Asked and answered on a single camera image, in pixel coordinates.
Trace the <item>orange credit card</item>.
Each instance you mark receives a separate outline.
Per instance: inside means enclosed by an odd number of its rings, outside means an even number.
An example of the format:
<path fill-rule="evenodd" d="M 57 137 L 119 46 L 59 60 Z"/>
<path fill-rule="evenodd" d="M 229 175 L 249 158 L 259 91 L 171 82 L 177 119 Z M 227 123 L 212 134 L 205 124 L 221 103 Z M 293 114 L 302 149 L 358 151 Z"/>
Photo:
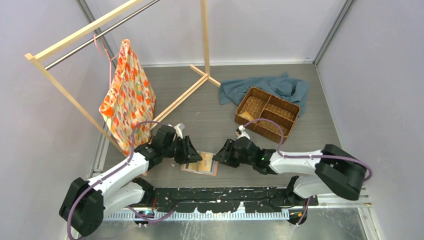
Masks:
<path fill-rule="evenodd" d="M 248 120 L 248 121 L 253 121 L 254 120 L 253 116 L 250 115 L 247 111 L 242 112 L 239 116 L 241 118 L 243 118 L 243 119 Z"/>

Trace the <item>yellow credit card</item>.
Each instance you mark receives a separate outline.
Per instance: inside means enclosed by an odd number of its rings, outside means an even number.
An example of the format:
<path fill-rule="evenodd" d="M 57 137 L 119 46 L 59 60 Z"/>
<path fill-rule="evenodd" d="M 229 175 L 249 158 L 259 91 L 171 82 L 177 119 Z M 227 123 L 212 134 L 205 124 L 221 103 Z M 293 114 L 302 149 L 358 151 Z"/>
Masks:
<path fill-rule="evenodd" d="M 214 172 L 213 153 L 201 151 L 202 160 L 198 162 L 197 170 L 201 173 L 212 174 Z"/>

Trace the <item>woven wicker divided basket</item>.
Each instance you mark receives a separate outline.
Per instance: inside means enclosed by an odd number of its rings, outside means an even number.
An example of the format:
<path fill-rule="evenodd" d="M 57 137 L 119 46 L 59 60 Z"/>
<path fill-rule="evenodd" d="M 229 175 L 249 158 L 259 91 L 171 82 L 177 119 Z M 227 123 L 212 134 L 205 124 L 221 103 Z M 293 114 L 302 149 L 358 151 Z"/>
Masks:
<path fill-rule="evenodd" d="M 252 87 L 239 104 L 235 112 L 235 123 L 244 125 L 250 121 L 240 117 L 247 111 L 260 121 L 249 124 L 246 128 L 275 143 L 284 143 L 289 137 L 299 117 L 301 108 L 280 97 Z"/>

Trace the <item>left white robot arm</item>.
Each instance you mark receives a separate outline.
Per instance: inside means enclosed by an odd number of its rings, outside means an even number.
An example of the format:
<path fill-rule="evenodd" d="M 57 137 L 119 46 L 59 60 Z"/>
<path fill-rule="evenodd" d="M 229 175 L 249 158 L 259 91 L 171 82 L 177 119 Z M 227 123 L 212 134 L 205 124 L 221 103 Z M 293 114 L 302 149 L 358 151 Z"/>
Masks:
<path fill-rule="evenodd" d="M 155 199 L 156 190 L 140 175 L 147 173 L 162 162 L 173 158 L 177 164 L 195 163 L 202 160 L 189 136 L 183 136 L 184 125 L 162 124 L 151 141 L 136 145 L 135 133 L 130 140 L 130 154 L 108 171 L 84 180 L 75 179 L 67 191 L 59 209 L 59 216 L 66 222 L 68 239 L 94 233 L 103 219 L 122 208 L 139 204 L 148 207 Z"/>

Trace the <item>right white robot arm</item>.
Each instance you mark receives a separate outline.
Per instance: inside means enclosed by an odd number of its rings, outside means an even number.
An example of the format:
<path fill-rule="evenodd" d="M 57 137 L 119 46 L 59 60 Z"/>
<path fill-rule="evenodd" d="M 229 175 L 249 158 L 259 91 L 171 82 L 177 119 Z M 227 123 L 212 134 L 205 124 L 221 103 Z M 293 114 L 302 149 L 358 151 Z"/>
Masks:
<path fill-rule="evenodd" d="M 292 173 L 283 196 L 291 205 L 322 194 L 335 194 L 356 201 L 366 180 L 365 164 L 333 144 L 311 152 L 284 152 L 260 148 L 243 127 L 237 139 L 227 139 L 213 160 L 233 168 L 252 166 L 262 175 Z"/>

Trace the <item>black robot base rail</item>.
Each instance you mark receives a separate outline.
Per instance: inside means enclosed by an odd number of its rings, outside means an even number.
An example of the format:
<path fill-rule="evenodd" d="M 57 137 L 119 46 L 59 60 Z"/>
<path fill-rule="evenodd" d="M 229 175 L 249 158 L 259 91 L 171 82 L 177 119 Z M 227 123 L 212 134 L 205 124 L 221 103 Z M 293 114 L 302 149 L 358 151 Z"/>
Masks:
<path fill-rule="evenodd" d="M 246 213 L 276 213 L 282 209 L 306 205 L 305 199 L 288 196 L 278 187 L 158 187 L 149 201 L 132 204 L 133 208 L 154 208 L 167 213 L 234 213 L 244 207 Z"/>

